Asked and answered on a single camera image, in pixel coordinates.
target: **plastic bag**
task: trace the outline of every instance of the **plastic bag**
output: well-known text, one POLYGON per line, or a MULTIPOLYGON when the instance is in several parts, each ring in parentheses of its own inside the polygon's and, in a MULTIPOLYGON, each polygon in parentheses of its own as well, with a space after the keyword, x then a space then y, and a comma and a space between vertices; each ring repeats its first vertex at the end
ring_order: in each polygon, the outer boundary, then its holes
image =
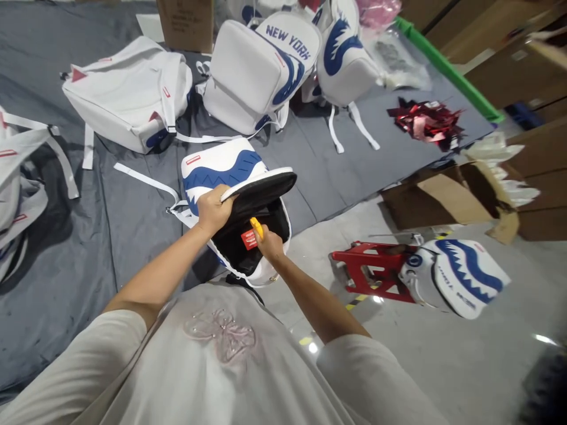
POLYGON ((431 91, 431 78, 427 69, 418 63, 393 29, 380 34, 363 31, 362 43, 379 69, 381 80, 387 89, 400 87, 431 91))
POLYGON ((400 0, 356 0, 356 4, 360 25, 376 34, 385 31, 402 8, 400 0))
POLYGON ((528 187, 525 182, 506 180, 508 173, 500 167, 501 162, 508 161, 523 148, 522 145, 507 146, 504 133, 494 132, 476 142, 466 152, 468 159, 482 161, 488 165, 516 208, 529 204, 541 194, 539 190, 528 187))

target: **person's right hand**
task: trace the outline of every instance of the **person's right hand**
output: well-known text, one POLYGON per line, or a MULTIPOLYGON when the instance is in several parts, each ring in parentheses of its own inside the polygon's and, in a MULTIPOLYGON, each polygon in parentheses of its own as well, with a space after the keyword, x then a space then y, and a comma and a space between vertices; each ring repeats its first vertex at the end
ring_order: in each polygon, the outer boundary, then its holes
POLYGON ((260 239, 258 232, 254 230, 254 236, 256 237, 256 242, 258 242, 258 249, 262 255, 266 257, 266 260, 270 263, 284 258, 284 243, 280 236, 270 231, 265 224, 262 224, 262 229, 264 230, 263 240, 260 239))

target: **concrete floor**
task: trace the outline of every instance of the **concrete floor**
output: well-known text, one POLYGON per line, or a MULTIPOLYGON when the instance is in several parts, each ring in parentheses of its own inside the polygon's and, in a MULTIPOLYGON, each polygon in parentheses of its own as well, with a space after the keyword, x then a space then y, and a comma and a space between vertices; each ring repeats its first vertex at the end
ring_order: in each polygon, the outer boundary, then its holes
MULTIPOLYGON (((344 289, 344 277, 334 271, 328 254, 348 249, 355 240, 395 243, 392 236, 368 238, 392 232, 380 201, 362 202, 292 239, 290 258, 345 304, 354 295, 344 289)), ((518 237, 504 246, 484 234, 489 228, 469 225, 450 236, 480 242, 512 279, 476 321, 392 300, 377 304, 372 297, 352 310, 453 424, 513 423, 524 397, 522 382, 546 349, 533 335, 557 337, 565 323, 567 244, 518 237)), ((284 282, 260 295, 298 341, 311 334, 284 282)))

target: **gray cloth mat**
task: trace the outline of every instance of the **gray cloth mat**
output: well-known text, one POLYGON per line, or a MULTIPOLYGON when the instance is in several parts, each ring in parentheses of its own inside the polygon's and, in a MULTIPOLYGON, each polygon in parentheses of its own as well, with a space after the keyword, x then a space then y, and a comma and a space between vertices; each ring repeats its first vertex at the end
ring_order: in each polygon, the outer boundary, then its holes
MULTIPOLYGON (((67 347, 142 266, 182 234, 165 212, 170 196, 114 170, 117 161, 181 189, 180 162, 212 145, 173 142, 162 152, 138 155, 97 138, 94 171, 83 171, 84 122, 61 91, 59 72, 110 56, 141 35, 136 13, 156 13, 155 4, 0 2, 0 104, 10 113, 52 123, 61 129, 81 192, 66 197, 57 160, 48 149, 34 155, 49 194, 46 212, 30 228, 30 247, 18 273, 0 286, 0 403, 21 391, 67 347)), ((417 60, 426 59, 407 44, 417 60)), ((202 78, 187 54, 195 81, 202 78)), ((445 154, 402 133, 387 116, 397 97, 445 101, 464 109, 460 125, 470 143, 491 125, 432 66, 433 93, 376 88, 357 102, 369 132, 380 143, 374 151, 346 112, 335 119, 345 153, 338 155, 321 111, 308 106, 291 113, 285 130, 263 132, 252 140, 268 167, 292 166, 295 188, 284 196, 294 233, 327 220, 445 154)), ((199 100, 193 97, 193 106, 199 100)), ((232 135, 197 108, 193 135, 232 135)), ((204 250, 183 289, 217 272, 204 250)))

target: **backpack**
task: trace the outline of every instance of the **backpack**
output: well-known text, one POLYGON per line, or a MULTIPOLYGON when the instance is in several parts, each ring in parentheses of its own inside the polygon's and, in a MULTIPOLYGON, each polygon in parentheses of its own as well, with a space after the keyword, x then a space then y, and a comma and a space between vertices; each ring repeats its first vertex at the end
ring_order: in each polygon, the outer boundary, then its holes
POLYGON ((182 54, 147 37, 91 65, 71 65, 62 78, 63 93, 85 121, 85 169, 93 166, 93 132, 142 154, 168 134, 185 142, 216 140, 177 134, 175 121, 187 109, 193 85, 191 69, 182 54))
POLYGON ((333 127, 335 107, 346 107, 356 126, 374 150, 380 145, 364 127, 354 103, 380 78, 378 68, 360 39, 359 9, 354 0, 326 0, 315 13, 313 23, 322 33, 317 70, 301 88, 304 103, 329 102, 329 130, 338 153, 344 148, 333 127))
POLYGON ((432 240, 408 257, 400 272, 415 302, 476 319, 510 283, 476 241, 432 240))
POLYGON ((258 248, 250 247, 253 238, 250 219, 256 217, 283 240, 287 252, 292 230, 288 212, 281 199, 295 185, 297 175, 290 167, 269 171, 262 158, 245 138, 233 139, 214 148, 192 153, 181 161, 186 200, 172 188, 150 179, 122 164, 117 170, 170 193, 175 200, 167 211, 187 227, 198 223, 198 199, 219 184, 231 186, 221 201, 238 195, 228 222, 208 242, 219 262, 251 287, 263 287, 275 280, 276 271, 258 248))
POLYGON ((24 161, 47 143, 61 163, 69 199, 79 197, 73 170, 53 136, 57 127, 7 113, 0 106, 0 283, 20 266, 27 248, 25 230, 47 206, 44 183, 29 177, 24 161), (18 133, 14 126, 29 128, 18 133))
POLYGON ((205 108, 243 135, 271 123, 283 128, 289 100, 311 74, 320 45, 317 28, 290 12, 271 15, 255 30, 224 22, 210 77, 198 88, 205 108))

